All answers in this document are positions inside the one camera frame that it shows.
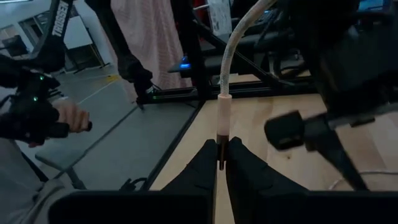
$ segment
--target pink fabric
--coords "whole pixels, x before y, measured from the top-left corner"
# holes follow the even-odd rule
[[[167,70],[183,57],[175,28],[170,1],[113,0],[114,15],[127,40],[130,51],[154,77],[152,82],[161,89],[191,86],[191,81]],[[116,55],[108,41],[114,61]],[[127,97],[136,99],[133,84],[123,80]]]

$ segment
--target concrete floor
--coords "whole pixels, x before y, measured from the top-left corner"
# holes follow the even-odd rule
[[[35,153],[51,150],[57,156],[65,154],[61,157],[65,162],[71,153],[83,152],[93,144],[74,166],[88,189],[116,190],[128,178],[147,177],[194,111],[191,106],[176,103],[146,105],[144,111],[131,112],[136,105],[127,101],[120,80],[107,79],[111,74],[115,70],[109,67],[57,77],[62,83],[60,90],[90,112],[93,130],[71,134],[67,139],[51,139],[36,149],[19,143],[50,178],[59,171],[35,160]],[[126,119],[112,129],[123,117]]]

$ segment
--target white cable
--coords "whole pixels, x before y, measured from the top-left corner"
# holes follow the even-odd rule
[[[258,0],[258,2],[248,11],[248,13],[244,15],[239,24],[236,26],[235,30],[232,32],[225,48],[223,61],[221,64],[220,81],[222,96],[227,96],[229,92],[228,78],[236,46],[238,46],[239,41],[247,29],[254,24],[254,22],[259,19],[266,10],[275,4],[275,2],[277,2],[277,0]]]
[[[361,175],[368,175],[368,174],[384,174],[384,175],[398,175],[398,171],[389,171],[389,170],[364,170],[359,172]],[[329,187],[329,190],[333,190],[339,183],[344,181],[344,178],[340,178]]]

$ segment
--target wooden table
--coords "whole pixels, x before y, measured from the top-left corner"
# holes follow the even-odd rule
[[[252,75],[231,78],[231,82],[257,80]],[[216,137],[216,101],[207,101],[164,166],[151,190],[160,190],[174,179],[203,146]],[[304,147],[277,152],[264,134],[267,119],[299,110],[305,118],[324,112],[319,95],[278,96],[233,100],[231,135],[265,160],[272,168],[310,190],[326,190],[341,176],[316,152]],[[358,128],[342,127],[338,134],[346,151],[359,170],[398,170],[398,115],[381,116],[373,124]],[[218,171],[216,223],[231,224],[233,214],[226,186],[225,172]],[[398,190],[398,177],[369,175],[364,178],[371,190]],[[343,182],[336,190],[349,190]]]

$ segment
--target human hand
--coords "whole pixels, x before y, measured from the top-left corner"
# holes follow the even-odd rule
[[[72,100],[55,100],[52,106],[58,110],[60,116],[59,123],[69,124],[70,133],[80,133],[86,131],[90,122],[90,114],[87,111],[78,108],[77,104]],[[29,147],[36,147],[40,144],[30,143]]]

